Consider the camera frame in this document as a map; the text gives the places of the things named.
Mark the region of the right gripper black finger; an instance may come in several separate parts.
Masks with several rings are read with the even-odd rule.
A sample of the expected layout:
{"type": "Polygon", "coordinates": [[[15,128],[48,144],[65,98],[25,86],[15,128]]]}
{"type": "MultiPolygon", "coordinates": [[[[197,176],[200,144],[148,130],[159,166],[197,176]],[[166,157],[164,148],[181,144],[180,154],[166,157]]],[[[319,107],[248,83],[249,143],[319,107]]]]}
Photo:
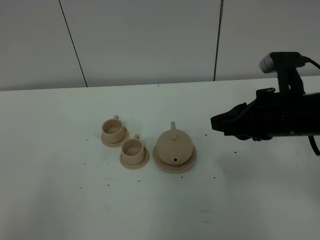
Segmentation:
{"type": "Polygon", "coordinates": [[[251,110],[253,103],[241,103],[230,111],[210,118],[211,128],[225,136],[252,137],[251,110]]]}

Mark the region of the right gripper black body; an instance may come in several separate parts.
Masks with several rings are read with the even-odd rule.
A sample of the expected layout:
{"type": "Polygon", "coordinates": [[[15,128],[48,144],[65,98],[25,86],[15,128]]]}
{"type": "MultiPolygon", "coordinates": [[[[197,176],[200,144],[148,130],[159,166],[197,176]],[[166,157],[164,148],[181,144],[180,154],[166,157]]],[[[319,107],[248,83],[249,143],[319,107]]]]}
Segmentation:
{"type": "Polygon", "coordinates": [[[320,134],[320,94],[275,92],[274,88],[256,91],[251,123],[255,141],[273,137],[318,136],[320,134]]]}

